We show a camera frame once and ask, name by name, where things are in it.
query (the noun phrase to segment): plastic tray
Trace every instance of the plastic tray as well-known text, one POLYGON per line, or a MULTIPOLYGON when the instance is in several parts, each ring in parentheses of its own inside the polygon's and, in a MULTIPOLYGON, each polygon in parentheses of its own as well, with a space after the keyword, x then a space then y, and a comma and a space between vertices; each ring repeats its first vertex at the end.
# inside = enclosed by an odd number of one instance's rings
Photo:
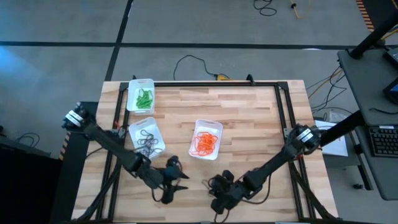
POLYGON ((152 115, 155 113, 155 85, 154 81, 150 78, 131 80, 129 82, 129 93, 127 97, 127 110, 131 111, 133 115, 152 115), (140 90, 152 91, 152 105, 149 109, 139 109, 136 105, 137 98, 140 94, 140 90))
POLYGON ((154 144, 154 148, 159 148, 161 151, 156 150, 149 156, 149 159, 154 159, 163 154, 166 146, 164 144, 162 135, 160 134, 159 128, 157 127, 156 120, 154 118, 146 118, 129 126, 129 133, 134 148, 141 147, 142 145, 138 143, 138 140, 146 138, 146 136, 142 135, 141 130, 145 130, 148 133, 153 134, 154 138, 159 141, 157 144, 154 144))
POLYGON ((218 150, 220 149, 220 142, 221 142, 221 135, 223 133, 223 125, 216 121, 207 121, 204 119, 198 119, 195 122, 195 131, 193 133, 191 147, 189 149, 189 154, 192 157, 196 157, 198 159, 208 159, 208 160, 215 160, 218 156, 218 150), (215 149, 212 154, 207 156, 198 156, 193 155, 192 152, 195 151, 195 136, 202 131, 207 131, 210 134, 213 134, 218 137, 217 141, 215 142, 215 149))

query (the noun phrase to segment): wooden tabletop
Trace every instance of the wooden tabletop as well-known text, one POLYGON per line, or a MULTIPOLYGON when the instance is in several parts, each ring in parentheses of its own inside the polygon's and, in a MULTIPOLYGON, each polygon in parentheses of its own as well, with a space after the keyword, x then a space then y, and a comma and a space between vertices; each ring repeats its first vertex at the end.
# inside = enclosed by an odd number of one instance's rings
MULTIPOLYGON (((310 105, 301 80, 288 81, 296 120, 300 124, 313 124, 310 105)), ((97 110, 97 122, 103 129, 111 129, 120 82, 105 82, 97 110)), ((285 96, 282 93, 287 116, 285 96)), ((122 123, 126 95, 121 110, 122 123)), ((229 169, 235 177, 263 165, 278 153, 283 145, 275 90, 266 86, 224 87, 157 87, 155 114, 160 132, 166 144, 166 152, 153 161, 155 167, 164 167, 171 155, 177 155, 183 171, 190 179, 180 185, 187 186, 175 194, 171 204, 154 202, 150 189, 142 180, 135 179, 125 170, 121 172, 115 209, 115 222, 212 222, 214 211, 210 208, 212 198, 202 180, 207 180, 229 169), (223 124, 223 135, 218 158, 204 161, 188 155, 195 121, 207 119, 223 124)), ((129 124, 145 116, 129 116, 129 124)), ((99 148, 91 142, 88 152, 99 148)), ((132 149, 129 135, 126 148, 132 149)), ((81 177, 73 218, 79 217, 100 190, 106 160, 106 151, 101 150, 87 158, 81 177)), ((332 214, 337 215, 333 194, 320 151, 305 157, 310 186, 319 201, 332 214)), ((252 201, 265 197, 267 187, 252 201)), ((105 203, 107 215, 109 195, 105 203)), ((157 198, 161 191, 155 191, 157 198)), ((308 216, 305 197, 300 194, 303 209, 308 216)), ((261 205, 240 203, 231 210, 227 222, 272 222, 297 221, 292 184, 287 164, 272 175, 271 194, 261 205)))

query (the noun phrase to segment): keyboard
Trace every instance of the keyboard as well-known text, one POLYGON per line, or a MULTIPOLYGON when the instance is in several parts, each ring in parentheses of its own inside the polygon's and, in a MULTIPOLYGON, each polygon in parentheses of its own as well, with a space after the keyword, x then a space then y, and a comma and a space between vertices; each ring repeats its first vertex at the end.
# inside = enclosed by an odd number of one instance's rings
POLYGON ((398 157, 398 129, 369 128, 375 157, 398 157))

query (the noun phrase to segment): concrete floor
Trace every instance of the concrete floor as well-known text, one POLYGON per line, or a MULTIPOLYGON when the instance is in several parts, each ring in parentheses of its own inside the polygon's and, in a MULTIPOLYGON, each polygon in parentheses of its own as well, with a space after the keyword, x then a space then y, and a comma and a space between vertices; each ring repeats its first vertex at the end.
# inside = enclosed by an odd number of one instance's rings
MULTIPOLYGON (((0 41, 114 42, 127 0, 43 0, 0 2, 0 41)), ((306 1, 298 1, 302 14, 306 1)), ((356 45, 368 34, 355 0, 313 1, 307 18, 296 20, 289 1, 274 1, 278 10, 263 17, 252 1, 135 0, 123 42, 233 43, 289 45, 356 45)), ((393 37, 388 42, 398 43, 393 37)), ((0 47, 0 124, 10 138, 36 132, 38 148, 58 157, 65 131, 62 118, 77 101, 98 101, 112 47, 0 47)), ((309 86, 336 69, 335 50, 144 49, 121 48, 112 80, 172 80, 178 59, 192 54, 206 60, 212 73, 234 79, 252 74, 257 80, 302 79, 309 86)), ((201 62, 187 58, 178 80, 211 80, 201 62)), ((358 109, 348 88, 331 101, 358 109)), ((310 98, 322 103, 329 85, 310 98)), ((315 113, 322 116, 323 110, 315 113)), ((363 222, 394 223, 397 202, 383 201, 377 190, 350 186, 354 169, 328 169, 340 217, 363 222)))

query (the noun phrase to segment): desk leg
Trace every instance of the desk leg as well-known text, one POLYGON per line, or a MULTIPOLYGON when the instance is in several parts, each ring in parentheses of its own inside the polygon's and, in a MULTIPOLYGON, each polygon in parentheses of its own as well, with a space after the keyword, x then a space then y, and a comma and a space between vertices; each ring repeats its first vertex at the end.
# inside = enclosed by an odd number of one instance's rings
POLYGON ((355 127, 362 126, 364 124, 365 121, 362 117, 362 113, 358 110, 323 133, 321 136, 321 147, 326 146, 332 141, 342 137, 343 135, 352 131, 355 127))

